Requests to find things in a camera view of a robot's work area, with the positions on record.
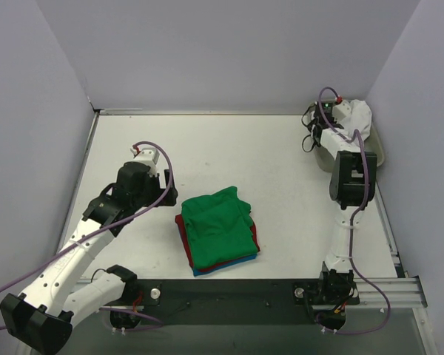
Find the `red t shirt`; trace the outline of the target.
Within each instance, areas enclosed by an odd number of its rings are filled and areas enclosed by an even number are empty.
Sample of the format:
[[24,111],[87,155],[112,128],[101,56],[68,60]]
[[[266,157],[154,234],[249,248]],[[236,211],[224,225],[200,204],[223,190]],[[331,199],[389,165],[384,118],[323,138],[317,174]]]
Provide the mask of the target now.
[[[194,266],[193,258],[192,258],[192,252],[191,248],[189,246],[187,235],[186,235],[186,228],[184,226],[184,221],[181,214],[178,214],[175,216],[175,223],[178,227],[178,233],[181,239],[181,242],[184,247],[184,251],[186,253],[186,258],[188,259],[188,264],[191,269],[196,268]],[[258,251],[254,254],[258,255],[258,252],[260,251],[260,246],[258,245],[258,239],[257,239],[257,230],[255,223],[252,223],[252,226],[250,227],[250,231],[252,233],[252,240],[255,246],[257,247]]]

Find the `grey plastic tray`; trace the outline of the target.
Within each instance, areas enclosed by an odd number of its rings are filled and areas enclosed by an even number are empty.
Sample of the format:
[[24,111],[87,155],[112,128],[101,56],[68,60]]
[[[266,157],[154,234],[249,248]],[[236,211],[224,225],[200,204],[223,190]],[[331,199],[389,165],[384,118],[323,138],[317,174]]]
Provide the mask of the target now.
[[[332,126],[345,137],[340,139],[342,142],[353,140],[353,144],[358,145],[358,140],[356,138],[349,139],[349,137],[347,136],[347,132],[343,129],[341,125],[339,125],[339,123],[335,119],[334,125]],[[372,122],[370,136],[364,141],[364,144],[367,152],[374,152],[377,155],[377,166],[381,166],[384,163],[385,154],[380,137]],[[312,151],[314,151],[314,156],[320,169],[324,172],[332,172],[334,166],[334,158],[332,157],[328,149],[323,146],[316,146]]]

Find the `green t shirt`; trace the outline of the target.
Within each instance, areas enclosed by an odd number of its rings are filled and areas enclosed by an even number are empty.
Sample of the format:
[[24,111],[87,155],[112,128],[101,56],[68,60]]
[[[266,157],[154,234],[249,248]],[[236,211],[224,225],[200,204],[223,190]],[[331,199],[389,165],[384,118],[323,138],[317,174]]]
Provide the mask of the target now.
[[235,186],[185,200],[181,216],[197,270],[258,253],[251,205],[238,197]]

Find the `blue t shirt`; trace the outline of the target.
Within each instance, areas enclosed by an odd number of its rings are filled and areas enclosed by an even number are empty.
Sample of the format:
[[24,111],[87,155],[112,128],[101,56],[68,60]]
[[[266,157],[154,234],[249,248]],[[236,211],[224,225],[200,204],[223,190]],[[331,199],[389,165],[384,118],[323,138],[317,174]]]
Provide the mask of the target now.
[[218,270],[221,270],[224,268],[228,268],[230,266],[235,266],[240,263],[245,263],[248,261],[255,260],[256,257],[257,257],[257,255],[253,254],[253,255],[249,255],[246,257],[240,257],[238,259],[229,260],[229,261],[222,262],[222,263],[217,263],[217,264],[214,264],[213,266],[210,266],[210,267],[204,268],[204,269],[193,268],[192,273],[193,273],[194,277],[203,276],[206,274],[211,274],[212,272],[215,272],[215,271],[218,271]]

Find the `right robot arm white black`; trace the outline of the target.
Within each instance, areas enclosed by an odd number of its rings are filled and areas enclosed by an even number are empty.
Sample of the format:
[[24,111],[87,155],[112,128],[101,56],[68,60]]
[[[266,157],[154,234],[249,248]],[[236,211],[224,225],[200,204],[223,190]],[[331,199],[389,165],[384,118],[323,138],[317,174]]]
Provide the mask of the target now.
[[336,209],[316,301],[332,305],[335,315],[356,296],[352,238],[374,197],[377,169],[377,156],[365,150],[361,134],[355,130],[349,136],[334,118],[334,109],[341,104],[339,98],[326,103],[316,101],[306,110],[309,121],[302,122],[312,137],[312,148],[325,149],[333,159],[329,196]]

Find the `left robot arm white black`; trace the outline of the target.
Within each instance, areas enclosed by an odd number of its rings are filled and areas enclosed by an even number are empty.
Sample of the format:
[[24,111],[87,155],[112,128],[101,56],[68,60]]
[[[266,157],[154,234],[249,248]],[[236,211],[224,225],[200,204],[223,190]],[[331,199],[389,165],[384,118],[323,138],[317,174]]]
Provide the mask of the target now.
[[109,302],[131,303],[137,276],[115,265],[104,276],[74,292],[81,275],[125,225],[158,206],[174,206],[178,192],[171,168],[160,187],[154,164],[127,162],[117,180],[89,202],[63,249],[19,295],[7,294],[0,303],[10,335],[40,354],[57,354],[74,327]]

